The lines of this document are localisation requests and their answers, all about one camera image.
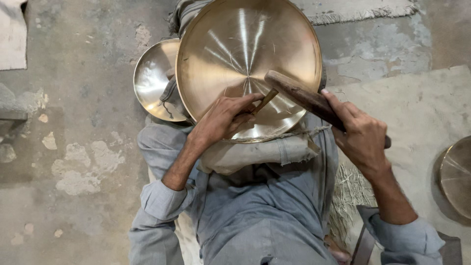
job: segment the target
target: brass disc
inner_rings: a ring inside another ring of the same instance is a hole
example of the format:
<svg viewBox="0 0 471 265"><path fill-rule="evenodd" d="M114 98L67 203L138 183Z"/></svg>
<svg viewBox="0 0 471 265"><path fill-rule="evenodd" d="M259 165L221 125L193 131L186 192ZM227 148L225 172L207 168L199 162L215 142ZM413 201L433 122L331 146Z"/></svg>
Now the brass disc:
<svg viewBox="0 0 471 265"><path fill-rule="evenodd" d="M319 42L308 19L287 0L213 1L188 25L176 60L180 96L195 121L221 96L266 95L271 87L263 77L269 69L303 82L314 93L319 88ZM278 94L233 139L269 140L305 113Z"/></svg>
<svg viewBox="0 0 471 265"><path fill-rule="evenodd" d="M453 208L471 220L471 136L446 152L440 166L440 186Z"/></svg>
<svg viewBox="0 0 471 265"><path fill-rule="evenodd" d="M159 106L159 98L169 82L166 72L175 68L179 44L179 39L170 39L150 47L141 56L134 70L134 92L141 105L153 116L171 122L186 120L172 104L165 106L172 113L173 119L164 106Z"/></svg>

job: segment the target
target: grey cloth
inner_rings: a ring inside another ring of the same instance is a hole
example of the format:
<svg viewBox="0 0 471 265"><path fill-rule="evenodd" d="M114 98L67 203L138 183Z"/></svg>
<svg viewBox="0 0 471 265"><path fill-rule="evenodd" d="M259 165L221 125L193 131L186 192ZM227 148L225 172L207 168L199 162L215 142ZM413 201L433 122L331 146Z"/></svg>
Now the grey cloth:
<svg viewBox="0 0 471 265"><path fill-rule="evenodd" d="M183 36L188 24L198 15L212 0L181 0L169 17L169 32L177 33L179 38Z"/></svg>
<svg viewBox="0 0 471 265"><path fill-rule="evenodd" d="M326 125L312 114L305 119L308 128ZM193 168L185 189L174 191L159 179L188 132L150 124L138 136L158 180L141 194L129 232L131 264L183 264L174 233L183 211L192 219L205 264L337 264L323 242L338 165L331 130L315 137L322 152L310 161L250 165L229 176ZM399 226L381 221L377 209L360 213L385 244L384 264L441 264L442 241L424 220Z"/></svg>
<svg viewBox="0 0 471 265"><path fill-rule="evenodd" d="M183 105L183 101L181 101L180 93L177 89L177 81L175 79L175 76L173 76L169 80L169 82L167 83L167 86L163 90L163 93L159 99L160 99L160 103L158 106L163 105L165 110L170 114L170 119L173 120L173 113L171 113L169 109L165 106L166 103L172 104L175 107L176 111L178 111L178 113L185 116L188 121L190 122L192 121L190 114L185 108L185 105Z"/></svg>

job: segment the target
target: polished brass surface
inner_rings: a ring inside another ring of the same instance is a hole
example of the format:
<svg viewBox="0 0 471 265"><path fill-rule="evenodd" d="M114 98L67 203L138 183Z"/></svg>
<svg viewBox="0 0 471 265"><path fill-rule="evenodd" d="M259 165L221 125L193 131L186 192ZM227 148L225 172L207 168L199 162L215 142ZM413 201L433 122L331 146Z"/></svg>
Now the polished brass surface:
<svg viewBox="0 0 471 265"><path fill-rule="evenodd" d="M164 106L158 105L169 82L166 72L175 68L178 48L179 39L161 41L144 52L134 70L134 92L141 105L155 117L172 122L185 121L186 118L172 104L166 103L173 115L171 119Z"/></svg>
<svg viewBox="0 0 471 265"><path fill-rule="evenodd" d="M445 153L440 185L455 210L471 220L471 136L459 140Z"/></svg>
<svg viewBox="0 0 471 265"><path fill-rule="evenodd" d="M176 62L181 98L196 121L221 96L267 95L271 87L263 77L268 69L304 83L312 92L319 88L322 59L316 34L287 0L213 1L188 26ZM276 137L305 113L278 94L233 139Z"/></svg>

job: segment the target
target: knee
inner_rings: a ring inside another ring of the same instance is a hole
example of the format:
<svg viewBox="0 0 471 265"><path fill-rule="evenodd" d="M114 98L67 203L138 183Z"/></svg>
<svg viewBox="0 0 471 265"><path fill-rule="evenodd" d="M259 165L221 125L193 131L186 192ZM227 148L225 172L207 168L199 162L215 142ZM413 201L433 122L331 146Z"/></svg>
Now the knee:
<svg viewBox="0 0 471 265"><path fill-rule="evenodd" d="M181 149L187 136L170 126L149 124L138 134L138 146L142 149Z"/></svg>

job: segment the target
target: wooden hammer handle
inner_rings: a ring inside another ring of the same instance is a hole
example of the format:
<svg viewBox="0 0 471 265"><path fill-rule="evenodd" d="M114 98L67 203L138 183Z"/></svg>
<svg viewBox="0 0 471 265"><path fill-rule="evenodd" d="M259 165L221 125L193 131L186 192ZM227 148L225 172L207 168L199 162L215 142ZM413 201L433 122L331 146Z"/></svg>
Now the wooden hammer handle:
<svg viewBox="0 0 471 265"><path fill-rule="evenodd" d="M273 70L267 72L265 81L299 106L346 132L343 122L322 95L309 92L310 89L305 85ZM384 148L389 147L391 147L391 138L386 135Z"/></svg>

